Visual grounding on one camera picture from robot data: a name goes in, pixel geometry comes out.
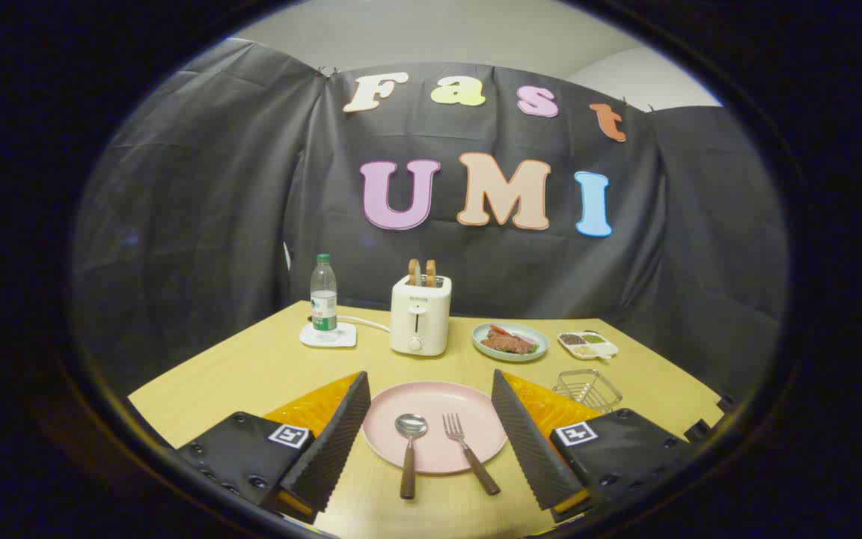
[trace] power cord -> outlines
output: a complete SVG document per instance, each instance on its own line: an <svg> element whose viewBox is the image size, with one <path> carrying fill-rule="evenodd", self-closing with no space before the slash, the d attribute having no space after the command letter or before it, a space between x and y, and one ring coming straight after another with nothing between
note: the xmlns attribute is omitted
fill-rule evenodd
<svg viewBox="0 0 862 539"><path fill-rule="evenodd" d="M362 323L362 324L365 324L365 325L368 325L368 326L372 326L372 327L377 328L377 329L383 329L384 331L386 331L386 332L388 332L388 333L391 333L391 330L390 330L390 329L388 329L388 327L387 327L387 326L383 326L383 325L381 325L381 324L379 324L379 323L377 323L377 322L373 322L373 321L370 321L370 320L364 320L364 318L358 318L358 317L342 317L342 315L341 315L341 314L339 314L337 318L338 318L338 320L353 320L353 321L355 321L355 322L360 322L360 323Z"/></svg>

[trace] pink plate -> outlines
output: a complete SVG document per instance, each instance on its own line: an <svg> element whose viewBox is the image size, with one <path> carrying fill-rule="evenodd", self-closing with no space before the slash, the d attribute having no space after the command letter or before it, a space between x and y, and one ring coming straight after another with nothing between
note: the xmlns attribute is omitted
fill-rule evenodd
<svg viewBox="0 0 862 539"><path fill-rule="evenodd" d="M452 474L470 469L461 444L444 434L441 414L457 413L465 442L485 463L504 447L507 435L488 395L451 382L410 382L391 386L372 399L361 426L374 453L398 467L404 464L408 438L394 429L394 419L417 413L428 431L415 439L415 469L421 474Z"/></svg>

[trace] fork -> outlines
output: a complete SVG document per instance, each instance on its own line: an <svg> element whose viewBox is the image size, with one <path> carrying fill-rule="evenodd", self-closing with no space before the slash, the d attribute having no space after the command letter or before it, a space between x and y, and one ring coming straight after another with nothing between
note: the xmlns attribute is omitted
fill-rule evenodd
<svg viewBox="0 0 862 539"><path fill-rule="evenodd" d="M458 414L442 414L441 420L444 421L444 433L447 434L447 437L461 442L461 448L465 450L465 457L468 458L471 470L477 476L478 481L481 481L482 487L485 487L485 492L492 496L500 492L501 489L492 480L488 470L485 470L485 467L481 465L481 461L475 456L474 451L465 443L465 430L461 427L461 419L458 417Z"/></svg>

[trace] letter m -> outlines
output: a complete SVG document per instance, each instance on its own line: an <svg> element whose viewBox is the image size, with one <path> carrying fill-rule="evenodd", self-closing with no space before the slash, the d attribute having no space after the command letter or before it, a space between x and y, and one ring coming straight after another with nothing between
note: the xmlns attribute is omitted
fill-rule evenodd
<svg viewBox="0 0 862 539"><path fill-rule="evenodd" d="M544 181L551 167L547 163L525 159L507 181L488 153L462 153L458 160L468 168L465 210L458 214L462 225L488 225L490 215L485 211L486 199L499 225L505 224L517 205L513 219L517 228L544 230L548 227L548 218L544 215Z"/></svg>

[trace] ceiling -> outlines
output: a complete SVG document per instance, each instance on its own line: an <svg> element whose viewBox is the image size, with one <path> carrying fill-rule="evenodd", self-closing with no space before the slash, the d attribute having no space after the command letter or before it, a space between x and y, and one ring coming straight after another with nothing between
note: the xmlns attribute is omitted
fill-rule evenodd
<svg viewBox="0 0 862 539"><path fill-rule="evenodd" d="M555 0L310 0L233 35L327 71L414 61L512 67L567 79L640 44Z"/></svg>

